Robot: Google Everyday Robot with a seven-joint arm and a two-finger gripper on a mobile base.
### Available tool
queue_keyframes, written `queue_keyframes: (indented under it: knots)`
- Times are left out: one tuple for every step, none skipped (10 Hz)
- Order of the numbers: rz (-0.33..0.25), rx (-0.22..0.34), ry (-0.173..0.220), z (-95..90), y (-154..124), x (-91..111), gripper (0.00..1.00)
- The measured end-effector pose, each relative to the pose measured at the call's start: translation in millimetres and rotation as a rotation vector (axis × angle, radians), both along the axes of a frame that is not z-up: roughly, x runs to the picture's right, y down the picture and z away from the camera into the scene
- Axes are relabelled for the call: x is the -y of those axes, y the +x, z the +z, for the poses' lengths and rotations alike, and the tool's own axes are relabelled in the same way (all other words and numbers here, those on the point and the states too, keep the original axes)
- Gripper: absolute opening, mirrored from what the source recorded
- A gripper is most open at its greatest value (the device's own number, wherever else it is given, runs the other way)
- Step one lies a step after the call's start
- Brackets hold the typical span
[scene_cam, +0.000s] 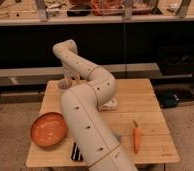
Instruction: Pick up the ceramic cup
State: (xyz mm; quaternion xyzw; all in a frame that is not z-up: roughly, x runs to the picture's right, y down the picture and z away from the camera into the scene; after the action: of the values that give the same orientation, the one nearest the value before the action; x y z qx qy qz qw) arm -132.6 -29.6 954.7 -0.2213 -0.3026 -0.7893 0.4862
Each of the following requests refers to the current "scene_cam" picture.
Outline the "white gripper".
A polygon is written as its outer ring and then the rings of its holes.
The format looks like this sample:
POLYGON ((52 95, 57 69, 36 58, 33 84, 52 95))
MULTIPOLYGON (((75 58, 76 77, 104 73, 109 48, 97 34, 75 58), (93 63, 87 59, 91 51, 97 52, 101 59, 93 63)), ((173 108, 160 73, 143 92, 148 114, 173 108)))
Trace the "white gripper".
POLYGON ((72 79, 75 78, 76 82, 80 82, 80 75, 77 74, 72 68, 70 68, 67 64, 63 64, 63 74, 66 77, 65 78, 65 83, 67 88, 72 86, 72 79))

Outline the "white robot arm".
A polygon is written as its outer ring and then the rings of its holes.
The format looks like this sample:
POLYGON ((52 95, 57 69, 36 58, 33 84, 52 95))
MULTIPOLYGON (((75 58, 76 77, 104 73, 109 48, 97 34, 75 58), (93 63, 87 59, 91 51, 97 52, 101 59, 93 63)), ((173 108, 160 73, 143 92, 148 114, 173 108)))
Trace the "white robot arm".
POLYGON ((80 57, 73 40, 55 44, 53 52, 63 66, 86 80, 62 94, 61 113, 89 171, 138 171, 99 114, 99 108, 116 93, 114 76, 80 57))

